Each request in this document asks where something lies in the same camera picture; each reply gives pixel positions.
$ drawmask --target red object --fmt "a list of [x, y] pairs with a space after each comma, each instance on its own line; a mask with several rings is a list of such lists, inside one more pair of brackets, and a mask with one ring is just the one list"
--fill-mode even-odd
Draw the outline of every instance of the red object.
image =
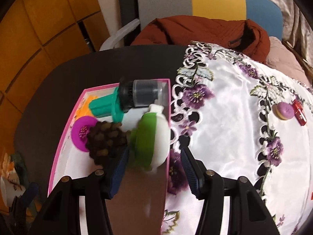
[[294, 108], [295, 117], [298, 120], [299, 124], [301, 126], [304, 126], [306, 124], [306, 116], [304, 115], [301, 103], [295, 99], [292, 102], [292, 107]]
[[267, 32], [252, 20], [225, 21], [187, 15], [153, 20], [131, 45], [187, 46], [191, 41], [215, 43], [242, 52], [258, 62], [265, 62], [270, 52]]

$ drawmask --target pine cone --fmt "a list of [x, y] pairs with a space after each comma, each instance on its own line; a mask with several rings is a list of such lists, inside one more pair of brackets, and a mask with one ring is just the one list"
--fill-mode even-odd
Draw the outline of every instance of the pine cone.
[[121, 123], [97, 122], [89, 129], [86, 148], [96, 165], [105, 166], [110, 158], [115, 158], [118, 149], [127, 145], [126, 132]]

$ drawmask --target white armrest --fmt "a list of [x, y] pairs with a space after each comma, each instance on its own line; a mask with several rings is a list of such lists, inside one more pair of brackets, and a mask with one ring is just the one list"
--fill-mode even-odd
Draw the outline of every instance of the white armrest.
[[100, 47], [99, 51], [107, 50], [114, 48], [114, 46], [123, 39], [127, 34], [134, 31], [137, 26], [140, 25], [140, 20], [138, 18], [129, 22], [127, 25], [123, 26], [120, 30], [118, 30], [115, 34], [106, 39], [105, 42]]

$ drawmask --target embroidered tablecloth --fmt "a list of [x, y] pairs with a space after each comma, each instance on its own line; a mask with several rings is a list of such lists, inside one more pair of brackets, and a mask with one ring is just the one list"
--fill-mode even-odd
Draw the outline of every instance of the embroidered tablecloth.
[[[246, 176], [278, 230], [291, 235], [313, 207], [312, 90], [283, 73], [216, 44], [192, 42], [172, 87], [172, 149], [162, 232], [192, 235], [203, 201], [191, 194], [180, 162], [181, 140], [222, 177]], [[307, 119], [284, 121], [273, 105], [297, 99]], [[221, 235], [227, 234], [225, 198]]]

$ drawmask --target black table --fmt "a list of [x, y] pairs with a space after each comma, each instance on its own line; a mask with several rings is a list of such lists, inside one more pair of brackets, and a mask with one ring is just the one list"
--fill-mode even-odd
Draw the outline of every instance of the black table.
[[27, 105], [14, 137], [28, 177], [47, 198], [54, 155], [68, 117], [86, 88], [126, 80], [170, 78], [175, 81], [186, 47], [144, 45], [116, 48], [65, 62], [43, 81]]

